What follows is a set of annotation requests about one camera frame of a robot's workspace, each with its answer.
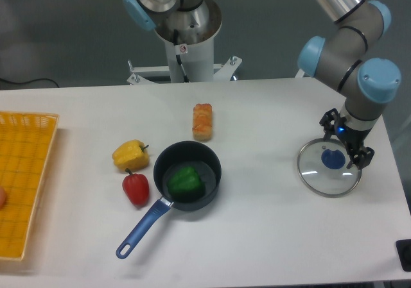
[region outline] black cable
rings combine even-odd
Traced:
[[[58,85],[58,83],[57,83],[55,80],[52,80],[51,78],[36,78],[35,80],[22,81],[22,82],[20,82],[20,83],[17,82],[17,81],[5,80],[4,78],[0,78],[0,81],[2,81],[3,83],[11,84],[11,85],[25,85],[25,84],[34,83],[35,81],[50,81],[51,83],[53,83],[54,85],[56,85],[57,88],[60,88],[60,86]]]
[[[177,41],[179,38],[179,31],[178,30],[174,30],[174,34],[173,34],[173,44],[174,46],[177,45]],[[180,55],[176,54],[175,58],[177,59],[177,63],[180,66],[181,69],[181,73],[182,73],[182,77],[184,78],[184,83],[190,83],[190,80],[188,79],[188,76],[186,74],[186,70],[184,70],[184,66],[182,65],[182,61],[181,61],[181,57]]]

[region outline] lid metal rim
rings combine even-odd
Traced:
[[[299,173],[299,176],[300,176],[302,182],[304,182],[304,184],[307,186],[307,188],[309,188],[311,191],[313,191],[314,193],[316,193],[316,194],[318,194],[318,195],[320,195],[320,196],[323,196],[323,197],[327,197],[327,198],[340,198],[340,197],[342,197],[342,196],[347,195],[347,194],[350,193],[353,189],[355,189],[355,187],[360,183],[361,176],[362,176],[362,170],[361,170],[361,169],[358,171],[358,177],[357,177],[357,180],[356,180],[356,182],[354,183],[354,185],[353,185],[351,188],[349,188],[348,190],[346,190],[345,192],[339,193],[339,194],[328,194],[328,193],[321,192],[321,191],[313,188],[313,187],[302,177],[301,170],[300,170],[300,166],[299,166],[300,159],[301,159],[301,155],[302,155],[302,153],[304,152],[305,149],[307,149],[308,147],[310,147],[311,145],[313,145],[313,144],[315,144],[315,143],[317,143],[317,142],[324,142],[324,140],[323,140],[323,139],[313,139],[312,141],[310,141],[310,142],[308,142],[307,144],[305,144],[305,145],[301,148],[301,150],[300,150],[300,152],[299,152],[299,154],[298,154],[298,157],[297,157],[297,170],[298,170],[298,173]],[[336,143],[336,144],[339,144],[339,145],[341,145],[341,146],[344,146],[339,140],[336,140],[336,139],[329,139],[329,140],[327,140],[327,142],[334,142],[334,143]]]

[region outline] orange food item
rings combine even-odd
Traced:
[[[213,107],[197,104],[193,109],[193,137],[195,140],[206,141],[213,136]]]

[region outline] yellow bell pepper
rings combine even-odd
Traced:
[[[114,165],[124,171],[126,168],[131,171],[144,168],[148,165],[149,157],[147,146],[140,140],[134,139],[122,144],[112,154]]]

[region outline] glass lid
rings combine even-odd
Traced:
[[[305,145],[297,159],[303,182],[321,196],[336,198],[351,192],[361,179],[361,170],[350,169],[344,145],[336,139],[315,139]]]

